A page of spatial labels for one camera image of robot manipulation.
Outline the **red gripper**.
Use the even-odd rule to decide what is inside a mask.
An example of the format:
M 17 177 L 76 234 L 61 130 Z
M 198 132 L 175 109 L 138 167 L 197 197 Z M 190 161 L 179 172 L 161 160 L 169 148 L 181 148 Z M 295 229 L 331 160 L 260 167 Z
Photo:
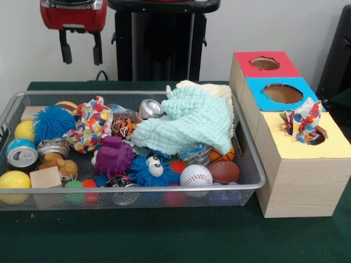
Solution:
M 59 30 L 59 41 L 63 62 L 72 63 L 70 45 L 64 29 L 84 29 L 93 31 L 95 45 L 93 47 L 94 64 L 103 63 L 100 31 L 106 22 L 106 2 L 41 2 L 42 20 L 48 29 Z

